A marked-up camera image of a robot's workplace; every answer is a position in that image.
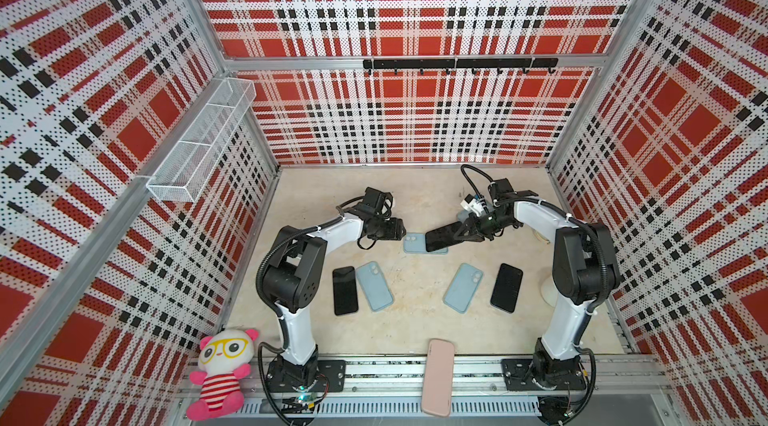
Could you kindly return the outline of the light blue case mid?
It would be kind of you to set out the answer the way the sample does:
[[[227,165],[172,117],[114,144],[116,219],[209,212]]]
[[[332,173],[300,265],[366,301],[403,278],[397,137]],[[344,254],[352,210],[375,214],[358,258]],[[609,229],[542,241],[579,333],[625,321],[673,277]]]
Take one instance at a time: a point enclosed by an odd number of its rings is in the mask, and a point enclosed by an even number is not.
[[[447,248],[428,251],[426,249],[426,238],[424,233],[407,233],[403,239],[403,251],[406,254],[445,255],[448,253]]]

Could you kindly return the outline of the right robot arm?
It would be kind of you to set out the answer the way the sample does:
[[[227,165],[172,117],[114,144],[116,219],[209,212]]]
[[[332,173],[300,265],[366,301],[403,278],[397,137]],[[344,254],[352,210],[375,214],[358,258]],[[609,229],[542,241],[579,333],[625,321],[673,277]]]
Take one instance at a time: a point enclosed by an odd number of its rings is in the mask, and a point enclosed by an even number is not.
[[[444,234],[447,246],[491,241],[509,227],[522,226],[550,241],[557,298],[540,349],[548,360],[576,358],[592,316],[620,285],[609,228],[579,219],[532,191],[516,190],[506,179],[492,180],[485,194],[475,189],[461,207],[467,217]]]

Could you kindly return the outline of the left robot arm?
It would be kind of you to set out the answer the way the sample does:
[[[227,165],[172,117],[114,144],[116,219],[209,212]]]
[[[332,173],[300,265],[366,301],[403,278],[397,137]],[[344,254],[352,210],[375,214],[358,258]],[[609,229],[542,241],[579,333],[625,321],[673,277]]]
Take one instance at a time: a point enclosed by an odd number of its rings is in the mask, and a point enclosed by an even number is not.
[[[256,273],[260,300],[276,315],[282,345],[274,352],[295,366],[317,356],[309,305],[317,294],[326,256],[362,241],[400,241],[403,220],[393,215],[394,196],[368,187],[364,194],[336,207],[337,215],[318,225],[281,228]]]

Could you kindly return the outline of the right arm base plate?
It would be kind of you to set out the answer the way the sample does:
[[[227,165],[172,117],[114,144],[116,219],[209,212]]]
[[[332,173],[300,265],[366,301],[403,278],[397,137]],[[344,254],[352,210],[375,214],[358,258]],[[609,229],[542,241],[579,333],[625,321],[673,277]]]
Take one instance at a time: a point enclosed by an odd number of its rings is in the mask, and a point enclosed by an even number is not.
[[[581,363],[537,358],[502,359],[502,377],[508,391],[585,391]]]

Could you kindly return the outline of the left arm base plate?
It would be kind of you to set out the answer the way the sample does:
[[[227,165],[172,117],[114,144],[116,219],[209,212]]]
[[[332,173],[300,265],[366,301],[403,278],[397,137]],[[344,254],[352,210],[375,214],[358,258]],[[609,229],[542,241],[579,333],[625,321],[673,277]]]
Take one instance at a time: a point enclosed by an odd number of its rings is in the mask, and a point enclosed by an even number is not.
[[[269,364],[266,385],[271,393],[341,392],[346,366],[344,360],[317,359],[296,365],[278,356]]]

